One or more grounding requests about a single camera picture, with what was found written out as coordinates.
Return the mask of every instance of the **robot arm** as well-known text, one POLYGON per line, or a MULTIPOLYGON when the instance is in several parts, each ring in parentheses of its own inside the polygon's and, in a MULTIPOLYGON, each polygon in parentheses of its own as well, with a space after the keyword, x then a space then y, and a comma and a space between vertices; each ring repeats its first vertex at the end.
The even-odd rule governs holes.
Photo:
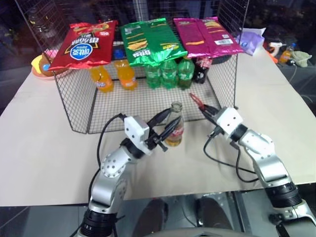
POLYGON ((180 117, 165 127, 158 135, 153 127, 170 114, 164 110, 145 123, 139 116, 124 118, 125 138, 118 149, 106 155, 101 161, 100 172, 91 190, 88 210, 77 232, 77 237, 110 236, 115 231, 117 212, 126 193, 133 165, 144 155, 150 155, 157 146, 166 151, 162 144, 175 129, 180 117))
POLYGON ((310 208, 276 155, 272 139, 242 125, 242 118, 234 108, 223 108, 214 116, 214 121, 227 139, 238 142, 252 158, 254 170, 278 217, 282 221, 306 217, 316 226, 310 208))

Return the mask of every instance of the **green chip bag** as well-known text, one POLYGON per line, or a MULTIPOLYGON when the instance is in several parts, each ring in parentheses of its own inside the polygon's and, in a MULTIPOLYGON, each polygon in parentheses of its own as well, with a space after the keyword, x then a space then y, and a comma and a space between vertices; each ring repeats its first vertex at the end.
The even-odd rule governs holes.
POLYGON ((158 66, 163 61, 188 54, 172 32, 166 18, 124 25, 121 33, 131 66, 158 66))

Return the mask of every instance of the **chip bag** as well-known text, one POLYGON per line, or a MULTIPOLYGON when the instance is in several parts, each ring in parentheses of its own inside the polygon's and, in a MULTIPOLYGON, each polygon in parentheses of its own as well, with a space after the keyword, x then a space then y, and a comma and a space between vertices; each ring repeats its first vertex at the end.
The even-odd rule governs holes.
POLYGON ((109 64, 117 21, 71 24, 49 70, 84 69, 109 64))
POLYGON ((207 17, 199 20, 197 23, 206 40, 212 58, 243 52, 232 35, 218 22, 217 17, 207 17))
POLYGON ((187 55, 165 18, 124 25, 121 34, 131 66, 158 66, 187 55))
POLYGON ((177 31, 184 48, 188 51, 188 58, 210 57, 208 45, 198 28, 195 18, 174 18, 177 31))

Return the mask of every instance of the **plastic bottle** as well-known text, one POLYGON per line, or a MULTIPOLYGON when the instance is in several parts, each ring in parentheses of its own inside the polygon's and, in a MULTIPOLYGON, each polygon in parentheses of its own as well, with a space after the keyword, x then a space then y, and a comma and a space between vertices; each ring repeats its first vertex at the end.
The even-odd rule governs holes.
POLYGON ((191 59, 183 57, 178 65, 178 76, 179 82, 178 86, 184 90, 190 88, 192 84, 192 77, 194 73, 194 63, 191 59))
POLYGON ((157 87, 160 87, 160 77, 161 77, 161 71, 160 67, 156 66, 146 66, 145 67, 146 72, 146 78, 147 78, 147 84, 150 88, 155 89, 157 87))
POLYGON ((93 67, 90 70, 92 80, 94 81, 98 90, 102 92, 113 91, 114 83, 103 66, 93 67))
POLYGON ((207 77, 209 67, 212 65, 212 59, 209 57, 197 58, 195 60, 195 69, 192 80, 196 83, 203 84, 207 77))
POLYGON ((167 88, 175 88, 177 86, 177 64, 174 60, 164 61, 161 66, 161 84, 167 88))
POLYGON ((28 12, 28 18, 36 34, 44 40, 45 44, 52 46, 52 42, 56 42, 57 32, 48 16, 43 15, 40 9, 32 7, 28 12))
POLYGON ((167 124, 173 121, 174 119, 181 116, 181 120, 176 126, 175 130, 171 133, 169 137, 165 140, 165 143, 171 147, 178 146, 182 141, 182 134, 184 131, 184 122, 182 117, 182 104, 178 101, 175 101, 171 104, 171 113, 167 118, 167 124))
POLYGON ((294 51, 296 43, 293 43, 291 46, 288 46, 286 48, 286 50, 283 52, 283 54, 280 57, 280 63, 286 63, 290 57, 291 57, 291 53, 294 51))
POLYGON ((134 90, 137 87, 135 72, 129 66, 126 59, 114 61, 114 66, 118 72, 118 79, 125 90, 134 90))

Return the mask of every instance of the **table surface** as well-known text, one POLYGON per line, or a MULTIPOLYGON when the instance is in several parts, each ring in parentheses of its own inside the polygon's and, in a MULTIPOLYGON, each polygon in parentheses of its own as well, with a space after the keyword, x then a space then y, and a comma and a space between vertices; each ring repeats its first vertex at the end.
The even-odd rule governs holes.
MULTIPOLYGON (((236 105, 244 124, 268 134, 296 184, 316 181, 316 119, 262 48, 238 58, 236 105)), ((183 141, 156 149, 135 166, 129 198, 260 188, 239 181, 235 170, 209 160, 202 148, 213 129, 206 120, 185 123, 183 141)), ((0 117, 0 206, 87 203, 97 170, 99 134, 71 131, 56 84, 30 74, 0 117)), ((107 133, 106 155, 124 133, 107 133)), ((234 163, 237 152, 222 137, 209 152, 234 163)), ((252 168, 243 152, 241 166, 252 168)), ((242 173, 245 178, 251 174, 242 173)))

